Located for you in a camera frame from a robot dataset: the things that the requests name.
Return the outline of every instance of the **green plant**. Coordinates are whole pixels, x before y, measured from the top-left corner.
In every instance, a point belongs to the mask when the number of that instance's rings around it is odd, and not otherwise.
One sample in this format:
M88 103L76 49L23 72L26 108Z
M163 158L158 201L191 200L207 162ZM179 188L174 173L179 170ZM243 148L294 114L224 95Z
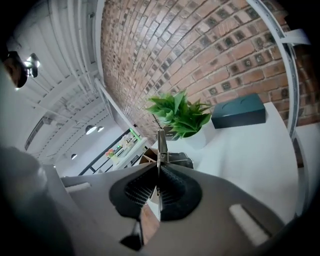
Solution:
M191 104L185 91L176 95L170 93L161 97L153 96L149 99L154 105L146 108L150 113L158 116L161 123L171 126L180 138L187 138L196 134L201 127L210 120L210 114L204 113L211 105L200 103Z

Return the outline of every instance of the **potted plant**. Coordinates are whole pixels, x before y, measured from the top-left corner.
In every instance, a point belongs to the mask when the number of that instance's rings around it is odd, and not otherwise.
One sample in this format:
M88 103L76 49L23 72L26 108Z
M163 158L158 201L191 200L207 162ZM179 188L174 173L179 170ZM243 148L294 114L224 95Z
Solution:
M146 110L156 115L163 124L172 127L171 131L176 132L176 136L185 139L195 149L201 149L208 143L202 127L210 120L211 114L204 112L211 105L200 103L200 100L191 104L185 91L174 96L170 93L161 97L153 96L149 101L154 105Z
M105 155L110 158L113 162L114 165L118 164L119 163L119 158L118 156L115 154L115 150L110 148L106 153Z

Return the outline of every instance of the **brick wall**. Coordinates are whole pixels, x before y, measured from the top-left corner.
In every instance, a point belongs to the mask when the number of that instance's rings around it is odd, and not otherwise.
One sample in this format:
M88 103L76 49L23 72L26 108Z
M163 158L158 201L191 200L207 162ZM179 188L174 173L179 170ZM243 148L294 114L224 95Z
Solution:
M286 11L275 1L265 4L288 31ZM288 81L279 49L245 0L107 1L101 37L107 90L151 140L158 125L144 108L160 92L186 90L191 102L201 99L213 106L258 93L288 119ZM296 49L298 125L320 120L318 84L307 50Z

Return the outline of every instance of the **dark green box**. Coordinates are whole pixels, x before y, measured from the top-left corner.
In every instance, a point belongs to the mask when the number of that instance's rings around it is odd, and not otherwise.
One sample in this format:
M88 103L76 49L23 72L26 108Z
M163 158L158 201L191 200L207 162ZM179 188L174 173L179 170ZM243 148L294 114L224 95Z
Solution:
M216 129L263 124L266 109L258 94L250 94L215 106L211 121Z

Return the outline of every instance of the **white table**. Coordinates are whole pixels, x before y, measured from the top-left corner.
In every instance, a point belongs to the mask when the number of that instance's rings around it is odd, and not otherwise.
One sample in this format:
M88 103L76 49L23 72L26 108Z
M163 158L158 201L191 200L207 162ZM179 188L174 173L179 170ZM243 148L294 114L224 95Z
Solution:
M206 129L212 139L203 149L194 150L183 139L167 141L167 147L186 153L195 170L234 183L288 223L298 199L296 155L277 109L271 102L264 106L266 123L214 129L210 121Z
M141 138L141 140L138 140L135 145L132 147L132 149L123 157L119 156L119 163L116 165L113 165L112 171L123 169L130 163L130 161L133 159L133 157L136 156L137 152L143 150L143 147L147 143L147 138Z

